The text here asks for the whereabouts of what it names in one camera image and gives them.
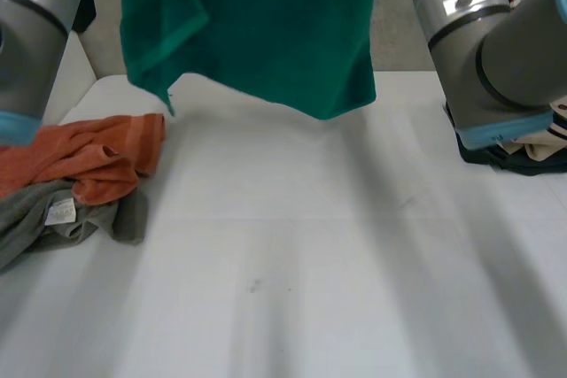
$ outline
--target gray floor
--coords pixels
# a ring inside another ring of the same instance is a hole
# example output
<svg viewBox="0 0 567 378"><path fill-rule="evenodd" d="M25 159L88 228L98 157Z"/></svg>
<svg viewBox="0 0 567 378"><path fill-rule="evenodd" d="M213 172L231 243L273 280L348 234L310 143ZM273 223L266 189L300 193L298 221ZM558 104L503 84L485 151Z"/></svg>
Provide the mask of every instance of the gray floor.
<svg viewBox="0 0 567 378"><path fill-rule="evenodd" d="M96 0L98 17L82 42L99 77L125 73L120 52L120 0ZM429 52L412 0L376 0L372 17L376 70L431 70Z"/></svg>

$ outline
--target teal towel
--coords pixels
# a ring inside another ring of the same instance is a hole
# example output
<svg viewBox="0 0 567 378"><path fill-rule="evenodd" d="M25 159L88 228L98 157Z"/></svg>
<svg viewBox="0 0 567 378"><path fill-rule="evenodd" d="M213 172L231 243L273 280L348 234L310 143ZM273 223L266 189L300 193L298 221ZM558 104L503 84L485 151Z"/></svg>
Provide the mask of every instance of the teal towel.
<svg viewBox="0 0 567 378"><path fill-rule="evenodd" d="M376 98L373 0L122 0L128 79L169 105L183 73L326 120Z"/></svg>

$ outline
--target white tag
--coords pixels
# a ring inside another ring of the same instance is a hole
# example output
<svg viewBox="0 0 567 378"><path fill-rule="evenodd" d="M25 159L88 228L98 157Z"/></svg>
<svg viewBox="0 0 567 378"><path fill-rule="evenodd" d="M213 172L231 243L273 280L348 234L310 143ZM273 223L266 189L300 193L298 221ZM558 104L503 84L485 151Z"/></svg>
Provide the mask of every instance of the white tag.
<svg viewBox="0 0 567 378"><path fill-rule="evenodd" d="M74 200L72 198L68 198L63 201L53 203L47 212L45 226L74 223L76 220L77 211L74 209Z"/></svg>

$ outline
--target towel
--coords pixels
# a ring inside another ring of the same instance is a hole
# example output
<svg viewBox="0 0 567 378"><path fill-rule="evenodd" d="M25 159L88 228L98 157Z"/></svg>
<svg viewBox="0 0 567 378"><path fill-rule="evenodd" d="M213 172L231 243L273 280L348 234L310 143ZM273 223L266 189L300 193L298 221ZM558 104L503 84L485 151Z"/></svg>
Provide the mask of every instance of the towel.
<svg viewBox="0 0 567 378"><path fill-rule="evenodd" d="M0 199L68 178L79 203L111 203L137 187L139 174L155 173L164 137L161 114L44 126L31 145L0 149Z"/></svg>
<svg viewBox="0 0 567 378"><path fill-rule="evenodd" d="M27 186L0 200L0 269L24 251L48 251L74 246L96 230L104 230L121 243L137 244L144 233L136 226L136 216L143 220L144 210L136 210L141 199L137 190L120 201L87 206L73 199L73 182L48 181ZM48 211L57 201L73 200L73 223L45 226Z"/></svg>
<svg viewBox="0 0 567 378"><path fill-rule="evenodd" d="M183 73L331 119L376 98L374 0L122 0L128 80L171 107Z"/></svg>

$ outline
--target white tabletop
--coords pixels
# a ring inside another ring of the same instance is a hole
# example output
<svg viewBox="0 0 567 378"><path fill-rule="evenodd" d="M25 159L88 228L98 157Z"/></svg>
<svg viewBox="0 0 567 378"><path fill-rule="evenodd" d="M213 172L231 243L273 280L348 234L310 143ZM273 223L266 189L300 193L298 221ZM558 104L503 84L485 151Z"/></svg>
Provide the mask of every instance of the white tabletop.
<svg viewBox="0 0 567 378"><path fill-rule="evenodd" d="M435 73L376 80L321 123L184 77L145 242L0 275L0 376L564 376L565 176L463 164ZM69 120L147 112L92 90Z"/></svg>

